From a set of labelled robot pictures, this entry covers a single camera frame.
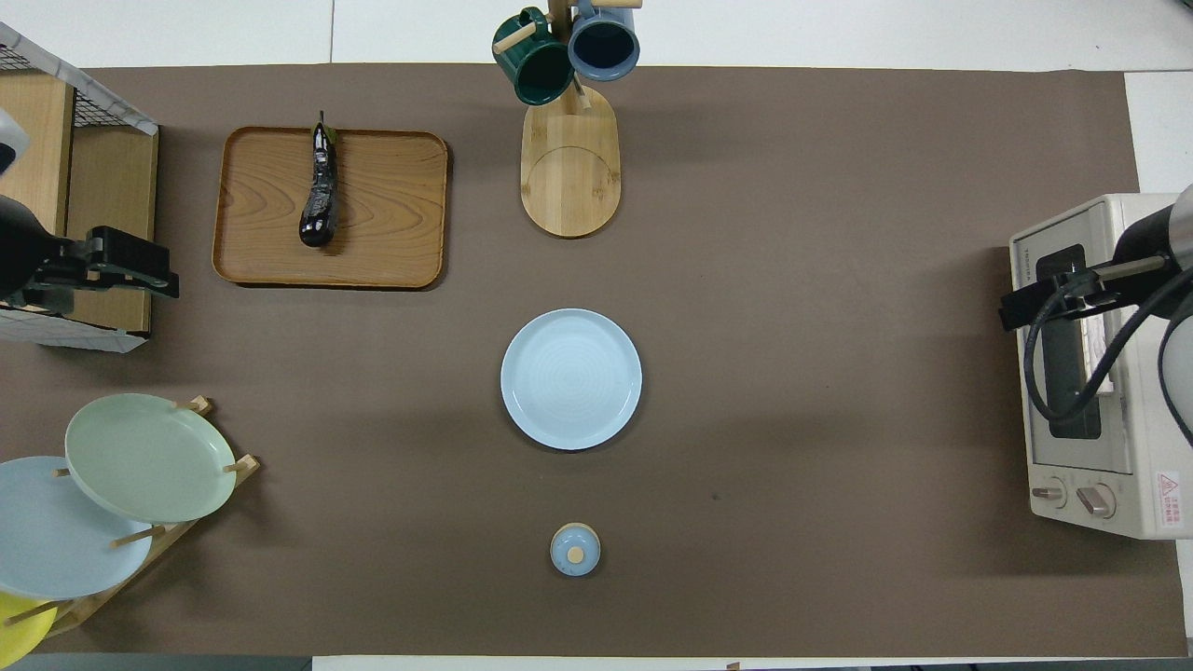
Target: yellow plate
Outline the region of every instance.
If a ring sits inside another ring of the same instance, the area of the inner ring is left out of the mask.
[[[45,633],[50,630],[50,624],[54,624],[58,609],[47,610],[11,627],[5,627],[4,620],[37,608],[43,603],[45,602],[0,592],[0,669],[16,664],[18,659],[29,654],[37,647],[37,644],[42,642]]]

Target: blue mug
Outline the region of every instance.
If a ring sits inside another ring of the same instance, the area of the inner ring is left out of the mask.
[[[633,33],[633,10],[593,7],[579,0],[580,16],[571,25],[568,59],[581,76],[613,81],[638,64],[638,36]]]

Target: warning triangle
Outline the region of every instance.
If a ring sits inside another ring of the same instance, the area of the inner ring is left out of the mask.
[[[1160,495],[1167,497],[1176,486],[1176,482],[1172,478],[1163,474],[1160,475]]]

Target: warning label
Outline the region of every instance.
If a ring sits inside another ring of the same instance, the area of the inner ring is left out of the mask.
[[[1160,499],[1160,525],[1166,529],[1183,527],[1181,517],[1181,474],[1175,470],[1156,473],[1156,494]]]

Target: black cable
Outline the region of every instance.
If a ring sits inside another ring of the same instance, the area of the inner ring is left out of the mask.
[[[1148,300],[1139,304],[1139,309],[1135,310],[1131,319],[1123,325],[1123,328],[1114,336],[1114,339],[1106,347],[1106,353],[1098,362],[1098,367],[1094,368],[1094,373],[1089,376],[1089,381],[1077,394],[1073,405],[1070,405],[1064,411],[1055,411],[1047,406],[1047,402],[1040,396],[1040,392],[1036,386],[1036,340],[1039,339],[1040,330],[1044,324],[1052,316],[1056,308],[1059,307],[1061,302],[1065,298],[1067,294],[1082,284],[1087,284],[1094,279],[1095,273],[1093,271],[1084,271],[1080,273],[1076,278],[1070,279],[1063,287],[1056,290],[1055,294],[1049,296],[1049,300],[1044,302],[1044,307],[1040,312],[1036,314],[1036,319],[1032,320],[1032,327],[1027,332],[1027,339],[1024,341],[1024,380],[1027,382],[1027,395],[1032,400],[1032,405],[1039,411],[1044,419],[1049,421],[1063,421],[1076,415],[1078,412],[1084,410],[1089,401],[1093,400],[1094,395],[1098,393],[1098,387],[1101,386],[1102,381],[1111,371],[1111,365],[1118,359],[1118,356],[1123,352],[1123,347],[1126,346],[1126,341],[1131,339],[1131,336],[1139,330],[1143,321],[1148,319],[1151,313],[1156,312],[1156,307],[1168,298],[1172,294],[1176,293],[1179,289],[1183,289],[1185,284],[1193,281],[1193,267],[1183,270],[1176,277],[1173,277],[1168,282],[1163,283],[1160,289],[1154,294],[1148,296]]]

